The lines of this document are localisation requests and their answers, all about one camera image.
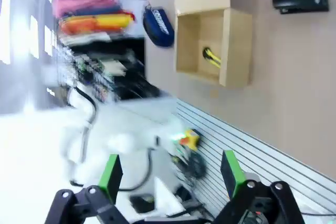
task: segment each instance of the white floor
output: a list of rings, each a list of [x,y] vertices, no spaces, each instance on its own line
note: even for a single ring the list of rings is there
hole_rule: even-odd
[[[162,125],[174,120],[174,108],[175,100],[171,98],[101,106],[91,131],[87,161],[78,169],[79,182],[95,183],[99,177],[97,171],[104,166],[104,157],[121,150],[124,172],[121,187],[136,185],[147,169],[146,147],[153,145],[156,134],[170,134],[162,131]],[[0,195],[3,205],[0,223],[43,223],[56,191],[63,188],[79,190],[68,183],[67,166],[61,158],[60,148],[69,137],[73,137],[74,142],[75,139],[79,141],[86,118],[87,113],[76,109],[0,118]],[[118,145],[116,140],[123,137],[133,139],[132,144]],[[78,154],[76,150],[71,152],[74,159]],[[173,172],[166,172],[169,163],[169,155],[163,148],[154,151],[153,175],[137,193],[154,192],[154,175],[170,189],[177,186]],[[120,193],[117,207],[128,215],[128,219],[134,219],[127,204],[126,194]]]

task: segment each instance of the black device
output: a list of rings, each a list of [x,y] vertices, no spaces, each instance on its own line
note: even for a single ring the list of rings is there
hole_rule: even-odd
[[[280,14],[328,12],[328,0],[272,0]]]
[[[101,181],[103,186],[89,186],[77,194],[71,190],[60,190],[51,204],[45,224],[83,224],[86,218],[96,216],[100,223],[129,224],[115,207],[118,188],[122,178],[120,160],[113,159],[108,165]],[[253,212],[263,214],[269,224],[304,224],[303,217],[292,191],[286,182],[278,181],[265,186],[255,180],[246,180],[239,184],[238,190],[230,202],[213,221],[194,216],[164,218],[146,218],[136,223],[142,224],[238,224],[249,219]]]

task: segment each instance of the black stapler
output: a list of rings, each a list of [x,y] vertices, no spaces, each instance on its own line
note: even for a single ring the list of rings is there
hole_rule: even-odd
[[[328,12],[328,0],[272,0],[280,14]]]

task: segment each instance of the blue pouch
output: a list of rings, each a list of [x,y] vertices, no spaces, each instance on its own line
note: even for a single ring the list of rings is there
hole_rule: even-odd
[[[174,44],[174,29],[162,8],[147,6],[143,13],[143,27],[156,46],[171,47]]]

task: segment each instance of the logo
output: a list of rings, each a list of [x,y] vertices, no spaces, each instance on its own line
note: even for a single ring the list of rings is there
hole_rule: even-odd
[[[156,22],[159,24],[161,31],[169,35],[168,29],[166,27],[166,24],[163,22],[160,12],[158,10],[153,10],[152,13],[154,15],[154,18],[156,19]]]

